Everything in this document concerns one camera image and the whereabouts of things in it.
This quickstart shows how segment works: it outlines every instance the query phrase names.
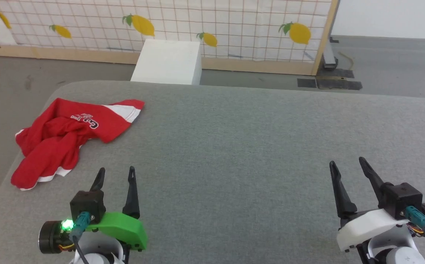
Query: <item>red cloth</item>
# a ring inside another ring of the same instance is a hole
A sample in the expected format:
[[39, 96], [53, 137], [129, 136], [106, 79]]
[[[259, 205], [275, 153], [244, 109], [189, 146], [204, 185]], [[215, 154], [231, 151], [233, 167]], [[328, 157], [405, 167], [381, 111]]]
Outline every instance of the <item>red cloth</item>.
[[135, 120], [144, 102], [124, 100], [95, 105], [57, 98], [31, 125], [15, 135], [25, 156], [11, 183], [26, 190], [48, 182], [55, 174], [65, 176], [79, 160], [79, 148], [87, 140], [108, 143]]

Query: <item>yellow cable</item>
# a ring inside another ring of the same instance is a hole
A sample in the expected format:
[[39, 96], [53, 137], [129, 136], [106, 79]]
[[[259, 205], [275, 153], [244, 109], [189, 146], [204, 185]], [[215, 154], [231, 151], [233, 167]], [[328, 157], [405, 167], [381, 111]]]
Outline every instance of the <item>yellow cable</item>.
[[424, 232], [422, 230], [417, 229], [415, 227], [410, 227], [410, 229], [413, 230], [413, 231], [415, 231], [415, 232], [417, 232], [418, 234], [424, 234]]
[[65, 247], [63, 247], [63, 246], [61, 246], [61, 245], [60, 245], [60, 247], [61, 247], [62, 249], [68, 249], [68, 248], [71, 248], [71, 247], [73, 247], [73, 246], [74, 246], [74, 244], [69, 245], [69, 246], [65, 246]]
[[348, 55], [344, 54], [343, 52], [338, 52], [338, 54], [342, 55], [343, 57], [347, 58], [350, 61], [351, 65], [350, 65], [348, 70], [353, 70], [353, 66], [355, 65], [355, 61], [353, 60], [353, 58], [349, 57]]

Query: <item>white box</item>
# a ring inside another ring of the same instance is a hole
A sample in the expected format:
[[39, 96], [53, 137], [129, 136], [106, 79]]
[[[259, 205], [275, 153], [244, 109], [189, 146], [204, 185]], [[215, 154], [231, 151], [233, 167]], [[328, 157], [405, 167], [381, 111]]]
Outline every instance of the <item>white box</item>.
[[146, 40], [131, 81], [199, 85], [201, 70], [199, 42]]

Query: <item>gray felt surface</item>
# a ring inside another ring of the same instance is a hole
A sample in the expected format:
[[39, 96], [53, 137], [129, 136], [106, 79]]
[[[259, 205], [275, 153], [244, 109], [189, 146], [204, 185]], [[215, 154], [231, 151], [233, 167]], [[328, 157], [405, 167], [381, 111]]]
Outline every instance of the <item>gray felt surface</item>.
[[[113, 142], [84, 145], [66, 177], [19, 191], [16, 158], [0, 188], [0, 263], [69, 262], [71, 253], [39, 252], [39, 229], [70, 216], [70, 199], [102, 166], [108, 211], [122, 209], [137, 169], [149, 243], [131, 263], [359, 263], [337, 247], [331, 160], [360, 210], [377, 202], [359, 156], [425, 199], [425, 99], [118, 81], [75, 82], [56, 97], [146, 105]], [[425, 256], [425, 239], [415, 242]]]

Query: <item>wooden frame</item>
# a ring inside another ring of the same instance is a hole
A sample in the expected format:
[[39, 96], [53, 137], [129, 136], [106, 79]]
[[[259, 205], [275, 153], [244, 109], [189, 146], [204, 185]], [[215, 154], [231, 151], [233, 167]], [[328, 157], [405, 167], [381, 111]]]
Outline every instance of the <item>wooden frame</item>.
[[[339, 0], [332, 0], [328, 19], [323, 30], [322, 41], [317, 51], [315, 63], [308, 62], [280, 62], [266, 60], [255, 62], [252, 60], [235, 60], [219, 58], [202, 58], [203, 69], [231, 70], [239, 72], [263, 72], [295, 75], [316, 75], [320, 67], [323, 51], [327, 44], [326, 39], [335, 18]], [[0, 56], [23, 57], [36, 59], [71, 60], [86, 62], [110, 62], [135, 65], [139, 54], [129, 52], [90, 51], [78, 49], [42, 48], [17, 45], [0, 45]]]

